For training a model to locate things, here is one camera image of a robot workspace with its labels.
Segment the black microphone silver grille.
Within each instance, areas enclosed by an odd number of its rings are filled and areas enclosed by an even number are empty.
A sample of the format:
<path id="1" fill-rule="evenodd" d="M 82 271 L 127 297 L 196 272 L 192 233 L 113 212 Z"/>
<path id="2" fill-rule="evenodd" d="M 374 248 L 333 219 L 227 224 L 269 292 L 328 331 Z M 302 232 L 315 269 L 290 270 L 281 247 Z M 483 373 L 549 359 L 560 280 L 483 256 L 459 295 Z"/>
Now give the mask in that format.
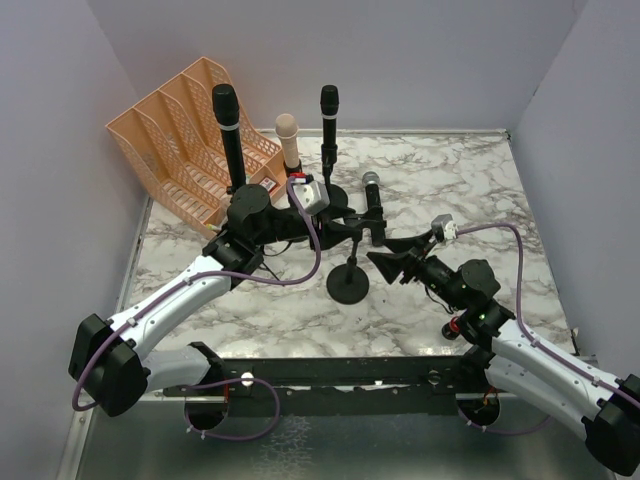
<path id="1" fill-rule="evenodd" d="M 368 171 L 363 174 L 362 183 L 366 196 L 367 214 L 373 220 L 373 225 L 370 227 L 372 245 L 381 247 L 386 239 L 386 221 L 380 197 L 380 178 L 376 172 Z"/>

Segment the peach pink microphone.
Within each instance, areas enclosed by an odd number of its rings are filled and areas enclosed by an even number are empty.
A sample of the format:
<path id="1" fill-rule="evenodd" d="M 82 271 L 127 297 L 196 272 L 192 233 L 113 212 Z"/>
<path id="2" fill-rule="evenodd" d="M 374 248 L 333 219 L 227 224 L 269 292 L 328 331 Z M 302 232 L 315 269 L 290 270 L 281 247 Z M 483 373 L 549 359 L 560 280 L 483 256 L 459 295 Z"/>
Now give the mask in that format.
<path id="1" fill-rule="evenodd" d="M 297 143 L 298 123 L 289 113 L 276 118 L 275 133 L 280 141 L 284 163 L 287 169 L 299 171 L 301 162 Z"/>

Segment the black microphone white band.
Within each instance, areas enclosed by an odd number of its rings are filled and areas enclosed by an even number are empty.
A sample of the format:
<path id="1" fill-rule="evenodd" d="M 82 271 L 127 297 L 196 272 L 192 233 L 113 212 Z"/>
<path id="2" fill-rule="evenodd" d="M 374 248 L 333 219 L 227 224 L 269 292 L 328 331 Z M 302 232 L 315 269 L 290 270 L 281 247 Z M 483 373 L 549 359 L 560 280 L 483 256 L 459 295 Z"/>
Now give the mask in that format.
<path id="1" fill-rule="evenodd" d="M 222 83 L 212 89 L 212 106 L 218 123 L 234 194 L 246 184 L 246 172 L 240 138 L 240 105 L 232 85 Z"/>

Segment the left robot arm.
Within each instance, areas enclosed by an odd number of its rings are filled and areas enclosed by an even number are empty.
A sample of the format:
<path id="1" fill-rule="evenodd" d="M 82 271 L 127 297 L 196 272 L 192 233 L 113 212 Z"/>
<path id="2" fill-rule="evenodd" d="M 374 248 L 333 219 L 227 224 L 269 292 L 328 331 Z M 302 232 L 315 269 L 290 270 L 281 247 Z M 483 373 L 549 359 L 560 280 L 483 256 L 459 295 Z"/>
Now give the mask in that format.
<path id="1" fill-rule="evenodd" d="M 347 239 L 361 239 L 370 226 L 370 214 L 337 204 L 318 181 L 294 175 L 286 190 L 290 205 L 277 208 L 262 185 L 236 189 L 222 229 L 183 272 L 107 320 L 92 314 L 80 323 L 68 367 L 76 382 L 74 410 L 99 407 L 115 417 L 149 391 L 200 384 L 213 368 L 212 356 L 192 345 L 157 352 L 162 339 L 243 282 L 288 287 L 310 280 L 320 268 L 323 251 Z M 257 275 L 265 246 L 304 240 L 314 253 L 308 273 L 293 279 Z"/>

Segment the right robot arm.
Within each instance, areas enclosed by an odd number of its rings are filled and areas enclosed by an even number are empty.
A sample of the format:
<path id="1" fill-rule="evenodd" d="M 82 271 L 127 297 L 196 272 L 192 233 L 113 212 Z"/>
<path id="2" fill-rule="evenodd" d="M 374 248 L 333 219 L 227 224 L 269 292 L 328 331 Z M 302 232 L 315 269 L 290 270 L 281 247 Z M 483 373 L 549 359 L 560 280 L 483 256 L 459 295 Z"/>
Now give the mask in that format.
<path id="1" fill-rule="evenodd" d="M 432 254 L 431 234 L 389 240 L 369 260 L 389 284 L 421 283 L 458 317 L 448 324 L 471 344 L 487 382 L 561 422 L 601 465 L 621 476 L 639 467 L 639 378 L 621 378 L 547 341 L 495 298 L 500 289 L 484 259 L 457 269 Z"/>

